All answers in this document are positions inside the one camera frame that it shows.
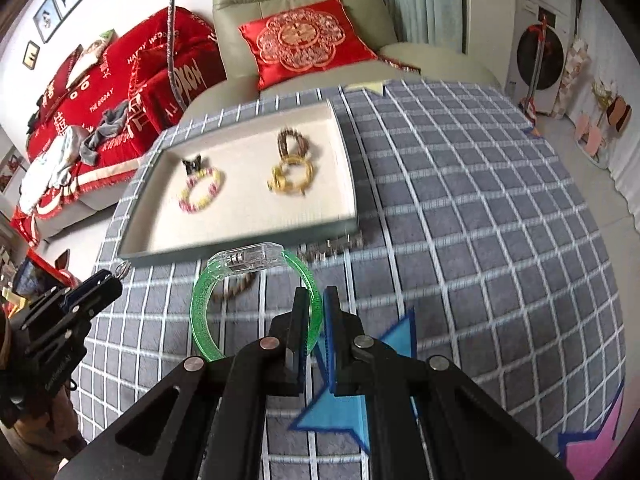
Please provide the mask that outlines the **silver rhinestone hair clip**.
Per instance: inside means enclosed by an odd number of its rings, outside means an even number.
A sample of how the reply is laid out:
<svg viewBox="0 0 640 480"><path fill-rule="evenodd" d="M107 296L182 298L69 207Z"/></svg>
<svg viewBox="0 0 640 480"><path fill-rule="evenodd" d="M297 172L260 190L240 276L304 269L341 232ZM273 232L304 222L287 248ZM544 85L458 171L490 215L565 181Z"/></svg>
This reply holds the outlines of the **silver rhinestone hair clip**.
<svg viewBox="0 0 640 480"><path fill-rule="evenodd" d="M296 255L306 263L326 261L327 258L337 257L348 250L359 249L363 246L362 233L347 234L323 242L300 245Z"/></svg>

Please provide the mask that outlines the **green translucent plastic bangle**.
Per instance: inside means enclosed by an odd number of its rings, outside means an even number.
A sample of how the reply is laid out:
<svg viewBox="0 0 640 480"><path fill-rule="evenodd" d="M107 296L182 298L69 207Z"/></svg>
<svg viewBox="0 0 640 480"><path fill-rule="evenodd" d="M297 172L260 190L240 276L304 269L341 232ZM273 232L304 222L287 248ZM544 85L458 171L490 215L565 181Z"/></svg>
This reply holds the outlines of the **green translucent plastic bangle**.
<svg viewBox="0 0 640 480"><path fill-rule="evenodd" d="M224 358L210 333L207 310L213 291L220 281L230 276L288 266L295 271L309 292L309 321L306 347L314 350L323 326L323 302L311 270L296 255L283 246L265 242L217 252L207 260L206 267L192 289L190 324L194 344L207 362Z"/></svg>

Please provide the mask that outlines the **grey jewelry tray beige lining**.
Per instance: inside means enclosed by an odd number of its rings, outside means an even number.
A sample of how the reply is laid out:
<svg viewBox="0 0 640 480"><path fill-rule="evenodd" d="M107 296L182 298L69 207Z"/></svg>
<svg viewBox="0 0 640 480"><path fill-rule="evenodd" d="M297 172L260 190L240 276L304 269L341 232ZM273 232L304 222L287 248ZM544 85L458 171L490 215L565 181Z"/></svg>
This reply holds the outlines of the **grey jewelry tray beige lining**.
<svg viewBox="0 0 640 480"><path fill-rule="evenodd" d="M278 134L301 133L310 144L314 177L303 193L270 190L278 166ZM127 196L119 258L135 266L207 258L259 242L284 246L324 242L358 230L354 176L336 109L328 101L258 114L253 107L207 117L169 131L149 152ZM186 212L186 162L199 158L221 173L217 197Z"/></svg>

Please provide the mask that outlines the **red snack bag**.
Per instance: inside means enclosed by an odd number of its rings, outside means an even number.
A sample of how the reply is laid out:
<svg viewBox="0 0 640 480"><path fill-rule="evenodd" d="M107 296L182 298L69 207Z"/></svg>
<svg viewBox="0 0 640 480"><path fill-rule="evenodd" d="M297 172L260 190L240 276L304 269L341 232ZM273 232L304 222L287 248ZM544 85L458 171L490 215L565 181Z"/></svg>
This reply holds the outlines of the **red snack bag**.
<svg viewBox="0 0 640 480"><path fill-rule="evenodd" d="M48 263L29 248L13 279L12 292L33 302L52 288L76 287L79 281L68 270L69 258L70 251L66 250L54 263Z"/></svg>

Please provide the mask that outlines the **white crumpled clothing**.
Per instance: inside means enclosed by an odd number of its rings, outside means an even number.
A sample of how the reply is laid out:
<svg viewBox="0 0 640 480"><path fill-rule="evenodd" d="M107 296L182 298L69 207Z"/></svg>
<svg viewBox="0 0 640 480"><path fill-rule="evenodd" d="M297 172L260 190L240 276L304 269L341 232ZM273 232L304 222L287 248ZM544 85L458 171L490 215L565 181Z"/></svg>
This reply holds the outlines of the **white crumpled clothing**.
<svg viewBox="0 0 640 480"><path fill-rule="evenodd" d="M58 134L47 151L30 164L21 184L18 206L30 214L49 188L62 188L70 182L70 168L80 159L80 147L89 131L81 126L68 126Z"/></svg>

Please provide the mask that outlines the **grey checked tablecloth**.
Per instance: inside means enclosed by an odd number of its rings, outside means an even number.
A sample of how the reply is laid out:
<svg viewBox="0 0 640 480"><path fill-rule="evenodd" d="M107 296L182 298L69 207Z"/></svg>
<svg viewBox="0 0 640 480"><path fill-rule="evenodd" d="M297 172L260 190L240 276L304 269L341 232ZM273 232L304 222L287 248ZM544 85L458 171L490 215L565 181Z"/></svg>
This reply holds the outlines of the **grey checked tablecloth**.
<svg viewBox="0 0 640 480"><path fill-rule="evenodd" d="M355 177L363 246L311 265L364 330L426 360L448 356L551 454L596 470L611 456L622 403L625 341L604 240L552 147L493 88L393 81L370 90L316 89L187 119L156 141L118 204L96 264L115 266L125 222L160 147L221 140L222 128L329 100ZM203 260L142 266L100 314L72 394L91 441L195 350L191 292ZM265 335L291 307L295 273L262 271L215 301L225 354ZM303 399L268 403L260 475L369 479L359 401L334 399L311 362Z"/></svg>

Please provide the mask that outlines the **black bow hair clip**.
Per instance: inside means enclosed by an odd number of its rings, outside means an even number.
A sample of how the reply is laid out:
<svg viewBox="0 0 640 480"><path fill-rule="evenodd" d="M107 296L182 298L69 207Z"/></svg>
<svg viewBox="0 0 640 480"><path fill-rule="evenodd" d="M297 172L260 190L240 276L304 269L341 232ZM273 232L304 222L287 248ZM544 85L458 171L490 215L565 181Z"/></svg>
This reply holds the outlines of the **black bow hair clip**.
<svg viewBox="0 0 640 480"><path fill-rule="evenodd" d="M184 170L186 170L186 174L188 176L194 176L194 174L202 170L202 156L196 155L191 159L183 159L182 164Z"/></svg>

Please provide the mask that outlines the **red blanket covered sofa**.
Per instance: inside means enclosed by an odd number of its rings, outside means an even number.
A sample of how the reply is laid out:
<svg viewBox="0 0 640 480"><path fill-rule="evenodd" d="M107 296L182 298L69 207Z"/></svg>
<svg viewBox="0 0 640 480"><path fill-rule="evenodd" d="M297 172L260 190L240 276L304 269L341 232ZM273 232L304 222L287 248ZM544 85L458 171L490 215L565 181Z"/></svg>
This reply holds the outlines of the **red blanket covered sofa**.
<svg viewBox="0 0 640 480"><path fill-rule="evenodd" d="M177 125L180 102L191 103L224 81L215 29L185 8L175 10L175 40L167 40L167 12L159 10L96 54L78 75L73 52L40 96L30 122L28 160L46 154L68 127L96 130L110 110L125 107L122 128L96 148L96 160L70 166L67 182L48 188L37 205L15 207L12 228L29 245L117 204L142 156Z"/></svg>

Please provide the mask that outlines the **grey crumpled clothing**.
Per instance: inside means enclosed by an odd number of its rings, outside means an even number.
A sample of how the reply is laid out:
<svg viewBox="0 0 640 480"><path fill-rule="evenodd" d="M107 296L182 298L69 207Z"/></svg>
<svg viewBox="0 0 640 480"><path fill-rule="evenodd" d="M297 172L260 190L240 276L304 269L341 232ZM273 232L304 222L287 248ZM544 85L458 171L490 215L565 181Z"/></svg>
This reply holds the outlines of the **grey crumpled clothing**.
<svg viewBox="0 0 640 480"><path fill-rule="evenodd" d="M103 113L96 128L80 144L79 158L84 164L88 166L96 164L99 146L106 140L119 135L126 122L127 110L128 101L125 100Z"/></svg>

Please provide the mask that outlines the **red embroidered cushion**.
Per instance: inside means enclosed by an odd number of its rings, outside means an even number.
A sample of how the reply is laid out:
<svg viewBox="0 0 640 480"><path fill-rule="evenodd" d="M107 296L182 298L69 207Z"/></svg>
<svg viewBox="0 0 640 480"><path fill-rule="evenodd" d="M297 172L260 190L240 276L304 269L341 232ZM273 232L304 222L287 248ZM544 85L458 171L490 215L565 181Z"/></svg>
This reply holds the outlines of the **red embroidered cushion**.
<svg viewBox="0 0 640 480"><path fill-rule="evenodd" d="M239 32L258 69L262 91L299 76L378 56L357 35L342 0L323 0L245 23Z"/></svg>

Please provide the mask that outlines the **white washing machine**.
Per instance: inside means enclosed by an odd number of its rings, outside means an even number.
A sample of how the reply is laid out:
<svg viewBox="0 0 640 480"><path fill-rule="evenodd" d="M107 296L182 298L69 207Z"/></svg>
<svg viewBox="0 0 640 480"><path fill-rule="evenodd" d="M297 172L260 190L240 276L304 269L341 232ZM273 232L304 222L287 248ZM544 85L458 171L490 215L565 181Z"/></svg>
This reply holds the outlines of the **white washing machine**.
<svg viewBox="0 0 640 480"><path fill-rule="evenodd" d="M550 115L575 31L575 0L516 0L514 37L504 91L514 104L534 91L538 114Z"/></svg>

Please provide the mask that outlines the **small framed wall picture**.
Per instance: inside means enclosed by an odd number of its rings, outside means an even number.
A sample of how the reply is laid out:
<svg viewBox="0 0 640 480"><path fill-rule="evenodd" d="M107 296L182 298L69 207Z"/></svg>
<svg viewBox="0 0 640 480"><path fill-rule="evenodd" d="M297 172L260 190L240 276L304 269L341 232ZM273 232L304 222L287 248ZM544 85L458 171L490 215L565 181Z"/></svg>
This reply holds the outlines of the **small framed wall picture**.
<svg viewBox="0 0 640 480"><path fill-rule="evenodd" d="M23 65L26 66L29 70L34 70L37 64L39 52L40 47L38 46L38 44L36 44L32 40L29 40L23 55Z"/></svg>

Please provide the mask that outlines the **double framed wall picture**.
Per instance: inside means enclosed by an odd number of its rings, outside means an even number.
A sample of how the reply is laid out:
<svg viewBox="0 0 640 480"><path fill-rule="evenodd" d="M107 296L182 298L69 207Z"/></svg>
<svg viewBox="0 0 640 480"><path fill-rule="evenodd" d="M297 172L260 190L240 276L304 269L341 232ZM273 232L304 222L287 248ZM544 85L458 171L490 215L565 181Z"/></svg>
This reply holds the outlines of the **double framed wall picture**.
<svg viewBox="0 0 640 480"><path fill-rule="evenodd" d="M46 44L82 0L44 0L34 15L40 39Z"/></svg>

